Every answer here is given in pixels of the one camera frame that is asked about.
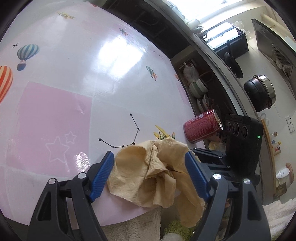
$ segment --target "white tile wall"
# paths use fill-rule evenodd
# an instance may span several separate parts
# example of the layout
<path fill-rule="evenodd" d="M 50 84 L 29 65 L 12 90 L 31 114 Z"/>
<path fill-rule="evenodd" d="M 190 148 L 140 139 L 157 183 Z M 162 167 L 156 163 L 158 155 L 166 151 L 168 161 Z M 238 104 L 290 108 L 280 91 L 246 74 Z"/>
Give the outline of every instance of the white tile wall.
<path fill-rule="evenodd" d="M 296 100 L 276 68 L 258 50 L 256 39 L 249 40 L 248 45 L 249 51 L 236 59 L 244 74 L 244 77 L 238 79 L 238 81 L 243 86 L 254 74 L 264 74 L 272 82 L 276 93 L 276 102 L 270 109 L 265 109 L 259 112 L 258 115 L 266 114 L 269 120 L 269 133 L 276 131 L 278 136 L 274 138 L 275 141 L 282 142 L 280 146 L 281 153 L 275 156 L 276 171 L 285 167 L 285 164 L 289 162 L 296 176 L 296 131 L 290 133 L 285 119 L 286 116 L 291 115 L 292 120 L 296 123 Z M 280 200 L 284 203 L 295 197 L 296 181 L 281 196 Z"/>

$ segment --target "wooden shelf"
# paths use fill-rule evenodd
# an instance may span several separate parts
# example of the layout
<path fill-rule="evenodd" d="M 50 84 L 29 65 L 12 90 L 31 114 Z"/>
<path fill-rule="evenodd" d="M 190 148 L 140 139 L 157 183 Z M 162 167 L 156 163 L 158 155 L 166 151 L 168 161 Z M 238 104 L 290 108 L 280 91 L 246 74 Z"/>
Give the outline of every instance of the wooden shelf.
<path fill-rule="evenodd" d="M 271 165 L 272 165 L 272 177 L 273 177 L 273 186 L 274 186 L 274 194 L 276 194 L 276 167 L 275 167 L 275 162 L 274 162 L 274 152 L 273 152 L 273 147 L 271 145 L 271 140 L 269 137 L 269 132 L 266 126 L 266 123 L 264 120 L 261 120 L 262 124 L 263 124 L 263 135 L 265 137 L 265 140 L 267 141 L 268 144 L 268 154 L 269 154 L 269 158 L 271 160 Z"/>

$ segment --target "stainless steel pot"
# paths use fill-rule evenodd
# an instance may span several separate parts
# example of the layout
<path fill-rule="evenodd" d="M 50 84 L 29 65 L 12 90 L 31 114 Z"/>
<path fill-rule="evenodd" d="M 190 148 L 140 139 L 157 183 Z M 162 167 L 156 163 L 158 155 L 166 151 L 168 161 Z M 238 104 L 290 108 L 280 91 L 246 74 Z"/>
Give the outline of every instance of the stainless steel pot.
<path fill-rule="evenodd" d="M 271 98 L 272 104 L 274 104 L 276 102 L 276 93 L 270 80 L 265 75 L 254 75 L 253 78 L 256 78 L 262 83 L 269 97 Z"/>

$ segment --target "window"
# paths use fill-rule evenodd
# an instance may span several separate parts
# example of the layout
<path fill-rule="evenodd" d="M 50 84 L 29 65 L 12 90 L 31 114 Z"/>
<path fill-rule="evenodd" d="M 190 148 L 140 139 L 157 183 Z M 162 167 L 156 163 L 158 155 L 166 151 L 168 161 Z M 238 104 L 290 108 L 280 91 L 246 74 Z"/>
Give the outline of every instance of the window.
<path fill-rule="evenodd" d="M 171 8 L 179 11 L 184 20 L 204 22 L 220 12 L 247 2 L 247 0 L 168 0 Z"/>

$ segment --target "table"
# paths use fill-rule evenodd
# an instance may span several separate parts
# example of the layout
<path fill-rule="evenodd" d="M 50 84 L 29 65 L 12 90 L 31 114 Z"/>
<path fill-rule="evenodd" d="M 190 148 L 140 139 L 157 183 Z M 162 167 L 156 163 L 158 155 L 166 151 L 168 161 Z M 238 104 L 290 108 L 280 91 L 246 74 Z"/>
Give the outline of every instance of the table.
<path fill-rule="evenodd" d="M 0 103 L 0 208 L 9 219 L 28 225 L 48 179 L 72 179 L 108 150 L 155 139 L 155 125 L 187 143 L 183 123 L 194 113 L 170 60 L 89 2 L 45 15 L 0 56 L 13 74 Z M 93 208 L 102 226 L 149 210 L 106 188 Z"/>

